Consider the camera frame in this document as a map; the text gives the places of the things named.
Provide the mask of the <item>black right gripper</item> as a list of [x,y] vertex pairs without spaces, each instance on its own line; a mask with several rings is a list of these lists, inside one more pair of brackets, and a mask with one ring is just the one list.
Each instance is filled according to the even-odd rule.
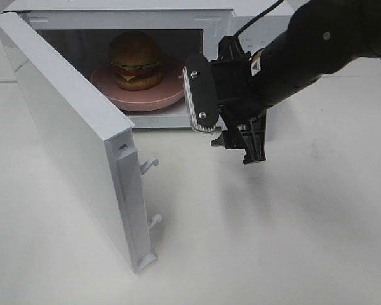
[[258,105],[251,84],[251,53],[244,52],[237,36],[224,36],[215,60],[202,54],[187,57],[182,71],[190,126],[211,133],[222,119],[227,127],[211,141],[212,147],[243,149],[243,164],[266,160],[267,111]]

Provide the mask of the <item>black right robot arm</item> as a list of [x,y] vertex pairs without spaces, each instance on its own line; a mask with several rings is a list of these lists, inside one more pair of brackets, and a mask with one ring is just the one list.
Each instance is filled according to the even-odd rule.
[[183,69],[193,130],[225,130],[213,147],[242,149],[244,163],[265,159],[267,111],[353,60],[381,58],[381,1],[309,1],[266,47],[244,51],[239,36],[225,36],[218,56],[194,54]]

